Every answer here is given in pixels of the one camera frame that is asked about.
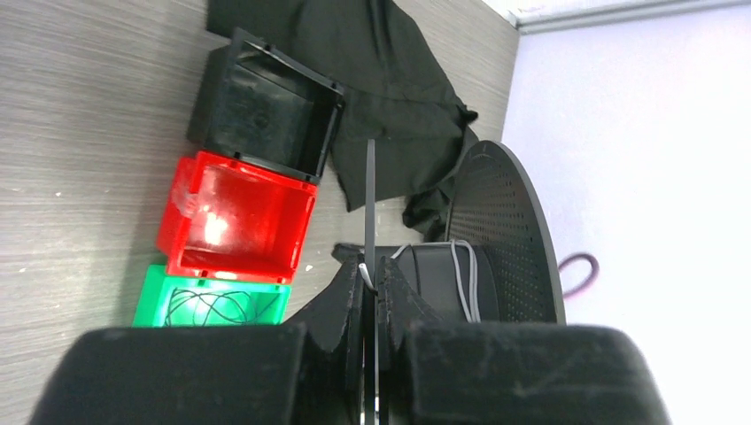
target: black storage bin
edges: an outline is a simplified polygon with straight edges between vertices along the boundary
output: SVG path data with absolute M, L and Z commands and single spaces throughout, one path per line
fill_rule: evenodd
M 188 140 L 318 184 L 344 104 L 340 84 L 236 28 L 209 54 Z

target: black cloth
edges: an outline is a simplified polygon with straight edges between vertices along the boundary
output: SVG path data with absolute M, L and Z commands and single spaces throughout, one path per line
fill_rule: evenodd
M 414 196 L 405 224 L 430 240 L 443 236 L 449 175 L 465 141 L 476 141 L 467 125 L 477 115 L 392 0 L 210 0 L 206 27 L 227 37 L 240 27 L 344 84 L 331 157 L 347 210 L 365 204 L 366 144 L 374 138 L 376 200 Z

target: black plastic part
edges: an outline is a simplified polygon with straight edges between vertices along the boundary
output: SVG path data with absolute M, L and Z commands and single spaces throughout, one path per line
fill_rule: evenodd
M 390 258 L 398 246 L 376 246 L 375 257 Z M 362 252 L 362 245 L 337 243 L 332 257 L 342 262 Z M 461 270 L 464 297 L 469 299 L 469 253 L 467 248 L 456 246 Z M 477 257 L 477 300 L 483 321 L 499 319 L 498 295 L 492 278 L 490 261 L 483 250 L 475 250 Z M 449 321 L 466 321 L 456 286 L 453 257 L 447 245 L 415 244 L 406 248 L 396 259 L 409 287 L 430 305 L 441 317 Z
M 381 423 L 670 423 L 639 350 L 613 329 L 416 323 Z
M 472 146 L 456 174 L 446 239 L 484 251 L 500 321 L 565 323 L 553 241 L 530 177 L 500 143 Z
M 363 381 L 362 412 L 365 414 L 366 423 L 373 423 L 376 417 L 376 294 L 365 289 L 363 292 L 362 317 L 363 317 Z
M 31 423 L 359 424 L 362 283 L 354 259 L 280 326 L 89 332 Z
M 442 318 L 433 310 L 406 281 L 398 263 L 394 259 L 381 258 L 380 281 L 378 284 L 378 388 L 381 424 L 388 424 L 394 413 L 405 410 L 407 394 L 396 383 L 404 376 L 395 375 L 393 359 L 400 350 L 408 329 L 420 322 L 439 323 Z
M 236 28 L 209 54 L 188 140 L 301 181 L 321 181 L 344 87 Z

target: purple cable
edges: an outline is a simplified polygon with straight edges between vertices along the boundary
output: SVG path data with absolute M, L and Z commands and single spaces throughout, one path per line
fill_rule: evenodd
M 581 283 L 579 283 L 574 288 L 563 292 L 563 299 L 572 298 L 584 292 L 585 290 L 588 290 L 594 284 L 594 282 L 597 280 L 597 276 L 600 274 L 600 262 L 598 262 L 592 254 L 589 254 L 587 252 L 577 252 L 575 254 L 569 255 L 565 260 L 561 262 L 561 264 L 558 265 L 558 273 L 562 272 L 564 268 L 579 260 L 588 262 L 592 270 Z

